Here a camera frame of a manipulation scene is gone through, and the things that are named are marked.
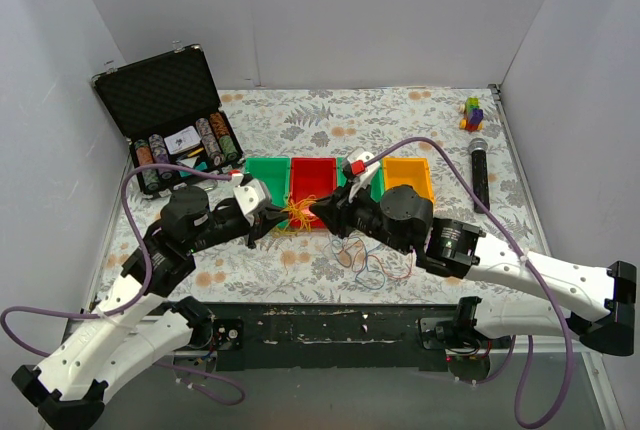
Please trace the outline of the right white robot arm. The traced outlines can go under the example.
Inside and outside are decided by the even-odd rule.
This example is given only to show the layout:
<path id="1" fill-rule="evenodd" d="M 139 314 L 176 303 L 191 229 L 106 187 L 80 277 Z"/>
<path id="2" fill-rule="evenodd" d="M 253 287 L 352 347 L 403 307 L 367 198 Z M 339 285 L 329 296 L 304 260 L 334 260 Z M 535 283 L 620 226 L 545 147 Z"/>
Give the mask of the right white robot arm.
<path id="1" fill-rule="evenodd" d="M 425 333 L 439 347 L 475 347 L 506 336 L 568 335 L 613 356 L 634 352 L 636 269 L 618 261 L 589 267 L 529 252 L 520 256 L 505 241 L 477 226 L 436 218 L 430 200 L 412 187 L 369 192 L 340 187 L 310 207 L 334 235 L 358 230 L 403 254 L 417 267 L 443 278 L 484 282 L 530 295 L 528 301 L 497 302 L 463 297 L 452 317 L 429 318 Z"/>

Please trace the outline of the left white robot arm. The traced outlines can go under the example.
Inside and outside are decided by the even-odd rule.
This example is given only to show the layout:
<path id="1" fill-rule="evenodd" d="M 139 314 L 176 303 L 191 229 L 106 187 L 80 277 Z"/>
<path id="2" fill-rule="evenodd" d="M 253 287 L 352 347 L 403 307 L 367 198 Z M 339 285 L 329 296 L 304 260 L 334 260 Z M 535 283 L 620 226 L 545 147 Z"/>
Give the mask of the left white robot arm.
<path id="1" fill-rule="evenodd" d="M 14 385 L 51 428 L 91 428 L 135 376 L 174 350 L 212 341 L 206 305 L 193 297 L 168 300 L 194 271 L 195 253 L 237 238 L 254 247 L 285 218 L 257 179 L 236 185 L 216 207 L 199 187 L 175 191 L 108 295 L 57 350 L 21 366 Z"/>

